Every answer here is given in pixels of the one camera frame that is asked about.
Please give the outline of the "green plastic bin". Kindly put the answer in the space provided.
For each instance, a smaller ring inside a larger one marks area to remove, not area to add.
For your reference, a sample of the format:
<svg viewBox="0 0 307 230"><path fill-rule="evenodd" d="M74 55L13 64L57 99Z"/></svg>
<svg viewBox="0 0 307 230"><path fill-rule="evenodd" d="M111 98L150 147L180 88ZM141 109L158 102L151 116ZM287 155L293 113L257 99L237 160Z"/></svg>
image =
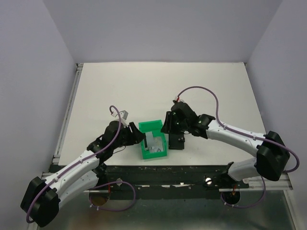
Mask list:
<svg viewBox="0 0 307 230"><path fill-rule="evenodd" d="M161 133L162 126L162 120L139 123L139 130L145 134L141 142L144 160L167 156L167 142L164 133Z"/></svg>

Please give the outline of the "black leather card holder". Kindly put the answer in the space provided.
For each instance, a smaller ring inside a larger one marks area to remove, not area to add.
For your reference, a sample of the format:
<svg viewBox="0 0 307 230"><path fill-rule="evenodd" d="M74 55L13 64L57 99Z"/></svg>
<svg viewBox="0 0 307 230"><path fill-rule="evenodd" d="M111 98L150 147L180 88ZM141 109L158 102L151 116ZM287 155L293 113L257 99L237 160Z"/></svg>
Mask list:
<svg viewBox="0 0 307 230"><path fill-rule="evenodd" d="M168 136L168 148L170 150L183 150L185 148L184 134L169 134Z"/></svg>

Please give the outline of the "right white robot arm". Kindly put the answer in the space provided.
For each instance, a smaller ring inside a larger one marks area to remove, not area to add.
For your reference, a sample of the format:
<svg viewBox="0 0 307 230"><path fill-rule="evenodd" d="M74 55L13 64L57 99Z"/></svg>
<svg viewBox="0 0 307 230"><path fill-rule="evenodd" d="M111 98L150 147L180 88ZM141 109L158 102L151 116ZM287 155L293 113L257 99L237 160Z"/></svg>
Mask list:
<svg viewBox="0 0 307 230"><path fill-rule="evenodd" d="M161 131L173 135L189 132L195 137L220 141L249 153L251 159L231 162L221 174L221 183L227 188L255 176L278 181L290 158L289 151L276 132L262 134L236 130L211 115L197 115L184 102L175 103L166 113Z"/></svg>

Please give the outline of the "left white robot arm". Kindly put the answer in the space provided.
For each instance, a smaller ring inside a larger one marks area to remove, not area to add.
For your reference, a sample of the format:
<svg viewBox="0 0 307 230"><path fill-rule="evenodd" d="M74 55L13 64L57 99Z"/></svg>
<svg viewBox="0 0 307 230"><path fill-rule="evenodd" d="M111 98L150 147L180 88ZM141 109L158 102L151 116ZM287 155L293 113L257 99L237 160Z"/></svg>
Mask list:
<svg viewBox="0 0 307 230"><path fill-rule="evenodd" d="M73 162L45 179L35 177L29 182L20 205L26 213L26 222L35 222L40 227L49 224L58 214L67 189L111 158L115 149L139 144L144 139L145 134L133 122L128 125L119 120L110 122L104 134L91 142Z"/></svg>

